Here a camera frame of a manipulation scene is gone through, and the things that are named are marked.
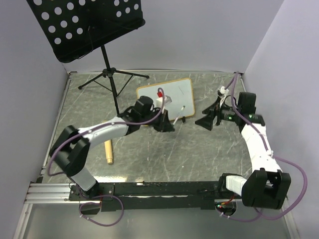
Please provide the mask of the white green whiteboard marker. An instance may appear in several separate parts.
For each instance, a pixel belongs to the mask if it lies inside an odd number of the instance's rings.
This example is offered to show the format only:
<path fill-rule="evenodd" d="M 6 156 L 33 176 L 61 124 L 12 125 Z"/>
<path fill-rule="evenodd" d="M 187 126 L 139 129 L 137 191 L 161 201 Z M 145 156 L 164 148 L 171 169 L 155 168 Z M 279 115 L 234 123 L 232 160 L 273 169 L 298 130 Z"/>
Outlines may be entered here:
<path fill-rule="evenodd" d="M 185 109 L 185 106 L 182 106 L 181 110 L 180 110 L 179 113 L 177 114 L 177 116 L 176 116 L 176 118 L 175 118 L 175 120 L 174 120 L 174 122 L 173 122 L 173 124 L 172 124 L 173 126 L 175 126 L 175 124 L 177 123 L 177 121 L 178 121 L 178 119 L 180 118 L 181 114 L 183 113 L 184 109 Z"/>

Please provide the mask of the yellow framed whiteboard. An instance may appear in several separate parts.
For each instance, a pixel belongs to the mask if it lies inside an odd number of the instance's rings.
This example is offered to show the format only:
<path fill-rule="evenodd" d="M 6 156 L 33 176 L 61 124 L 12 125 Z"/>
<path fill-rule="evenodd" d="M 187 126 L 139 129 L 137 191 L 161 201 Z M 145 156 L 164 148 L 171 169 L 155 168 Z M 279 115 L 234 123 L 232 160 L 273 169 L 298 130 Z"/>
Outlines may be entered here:
<path fill-rule="evenodd" d="M 137 96 L 150 97 L 156 107 L 155 101 L 157 98 L 158 88 L 162 88 L 164 90 L 164 94 L 166 96 L 170 96 L 172 99 L 172 103 L 164 106 L 164 109 L 168 110 L 168 119 L 170 121 L 175 120 L 182 106 L 185 106 L 185 109 L 180 118 L 190 117 L 195 114 L 192 81 L 190 78 L 139 87 L 137 88 Z"/>

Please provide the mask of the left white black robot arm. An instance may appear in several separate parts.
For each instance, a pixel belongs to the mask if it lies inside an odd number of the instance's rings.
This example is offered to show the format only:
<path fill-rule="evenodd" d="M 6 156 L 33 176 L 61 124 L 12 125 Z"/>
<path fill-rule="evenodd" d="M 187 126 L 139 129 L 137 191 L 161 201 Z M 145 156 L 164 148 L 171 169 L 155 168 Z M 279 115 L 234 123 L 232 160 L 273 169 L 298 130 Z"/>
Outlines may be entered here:
<path fill-rule="evenodd" d="M 67 126 L 50 150 L 50 157 L 71 181 L 81 189 L 81 195 L 93 200 L 99 193 L 99 182 L 86 168 L 90 149 L 108 140 L 127 136 L 147 125 L 157 132 L 173 132 L 168 111 L 154 107 L 153 100 L 141 96 L 133 106 L 126 108 L 111 120 L 85 128 Z"/>

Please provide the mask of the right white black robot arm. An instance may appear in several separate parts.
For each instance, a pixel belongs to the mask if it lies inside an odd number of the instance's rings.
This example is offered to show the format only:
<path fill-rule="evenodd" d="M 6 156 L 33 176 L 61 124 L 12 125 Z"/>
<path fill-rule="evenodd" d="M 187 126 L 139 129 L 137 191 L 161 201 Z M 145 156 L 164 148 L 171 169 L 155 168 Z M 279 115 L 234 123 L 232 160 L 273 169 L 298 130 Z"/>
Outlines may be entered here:
<path fill-rule="evenodd" d="M 248 179 L 241 175 L 224 173 L 219 178 L 218 194 L 229 198 L 236 194 L 241 197 L 244 206 L 280 209 L 291 184 L 289 173 L 282 172 L 273 158 L 266 136 L 266 124 L 256 113 L 256 94 L 240 92 L 238 105 L 226 104 L 228 91 L 217 91 L 217 99 L 202 111 L 204 117 L 195 124 L 207 130 L 220 125 L 223 120 L 236 123 L 248 148 L 252 173 Z"/>

